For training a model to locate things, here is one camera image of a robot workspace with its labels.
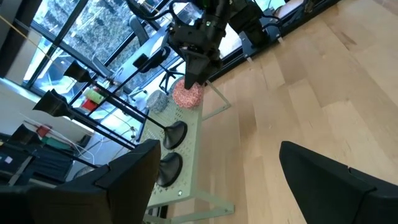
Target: white wall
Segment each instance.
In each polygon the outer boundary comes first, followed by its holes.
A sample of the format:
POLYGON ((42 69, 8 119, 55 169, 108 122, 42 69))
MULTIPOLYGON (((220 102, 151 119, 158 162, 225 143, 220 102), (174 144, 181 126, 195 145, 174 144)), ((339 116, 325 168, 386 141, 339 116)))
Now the white wall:
MULTIPOLYGON (((29 38, 39 43, 41 37, 31 32, 29 38)), ((0 132, 12 134, 24 120, 27 120, 21 115, 22 113, 39 123, 52 126, 53 130, 71 141, 78 141, 85 134, 92 134, 92 130, 68 118, 54 118, 41 111, 32 111, 40 98, 19 85, 22 83, 35 51, 36 46, 26 41, 6 76, 8 80, 0 79, 0 132)))

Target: table leg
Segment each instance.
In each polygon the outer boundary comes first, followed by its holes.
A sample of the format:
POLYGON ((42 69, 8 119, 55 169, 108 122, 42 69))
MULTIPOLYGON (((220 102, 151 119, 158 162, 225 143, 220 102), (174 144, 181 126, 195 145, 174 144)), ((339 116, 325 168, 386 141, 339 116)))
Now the table leg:
POLYGON ((206 202, 212 203, 216 208, 207 212, 196 212, 168 219, 145 215, 144 221, 152 223, 160 223, 160 224, 179 224, 179 223, 186 223, 186 222, 202 220, 207 218, 220 217, 235 212, 234 205, 231 202, 224 201, 223 199, 211 195, 208 192, 199 190, 196 192, 195 197, 202 199, 206 202))
POLYGON ((210 114, 205 115, 204 117, 202 117, 202 121, 207 120, 207 119, 211 118, 212 116, 214 116, 214 115, 216 115, 216 114, 219 114, 219 113, 223 112, 224 110, 227 110, 228 108, 231 107, 231 103, 227 100, 227 98, 226 98, 220 91, 218 91, 217 88, 216 88, 215 86, 213 86, 213 84, 211 84, 210 81, 207 80, 206 83, 207 83, 208 86, 210 86, 210 88, 211 88, 215 93, 217 93, 217 95, 218 95, 221 99, 223 99, 225 105, 222 106, 222 107, 220 107, 220 108, 218 108, 217 110, 214 110, 214 111, 211 112, 210 114))

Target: pegboard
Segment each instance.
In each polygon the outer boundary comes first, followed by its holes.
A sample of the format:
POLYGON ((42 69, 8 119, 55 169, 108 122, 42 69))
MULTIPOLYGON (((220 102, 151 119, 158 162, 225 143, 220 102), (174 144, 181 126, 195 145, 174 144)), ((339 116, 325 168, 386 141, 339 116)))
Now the pegboard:
MULTIPOLYGON (((170 151, 162 146, 162 157, 170 152, 177 152, 183 158, 183 166, 177 180, 167 188, 155 184, 148 207, 158 207, 181 201, 191 197, 196 183, 197 150, 200 147, 201 116, 203 104, 192 110, 179 108, 173 100, 169 100, 166 109, 161 113, 149 113, 149 116, 164 126, 169 126, 176 121, 184 121, 188 125, 184 141, 176 149, 170 151)), ((159 139, 163 141, 164 132, 150 121, 146 121, 142 132, 141 142, 146 139, 159 139)))

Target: pink sponge ball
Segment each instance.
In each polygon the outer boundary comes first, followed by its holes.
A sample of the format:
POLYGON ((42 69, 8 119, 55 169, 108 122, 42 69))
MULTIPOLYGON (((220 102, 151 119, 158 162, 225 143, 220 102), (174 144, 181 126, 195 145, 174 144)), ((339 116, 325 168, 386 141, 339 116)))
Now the pink sponge ball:
POLYGON ((181 108, 191 109, 198 106, 203 100, 205 91, 198 83, 193 84, 190 90, 184 88, 185 79, 177 81, 174 86, 173 99, 181 108))

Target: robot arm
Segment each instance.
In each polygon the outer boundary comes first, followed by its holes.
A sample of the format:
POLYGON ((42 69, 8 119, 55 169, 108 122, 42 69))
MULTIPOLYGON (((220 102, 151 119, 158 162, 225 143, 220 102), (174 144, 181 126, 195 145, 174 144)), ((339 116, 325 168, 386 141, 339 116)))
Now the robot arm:
POLYGON ((248 38, 253 39, 254 45, 266 39, 259 23, 262 11, 250 0, 173 0, 168 11, 155 17, 143 15, 135 0, 127 0, 127 4, 135 15, 145 20, 158 19, 166 13, 172 14, 174 23, 170 25, 168 39, 169 44, 180 49, 186 62, 184 87, 187 90, 191 89, 195 82, 204 84, 210 75, 221 69, 218 47, 226 35, 228 23, 237 33, 249 31, 248 38), (173 12, 172 7, 176 2, 190 2, 196 5, 203 10, 202 17, 192 26, 185 24, 173 12))

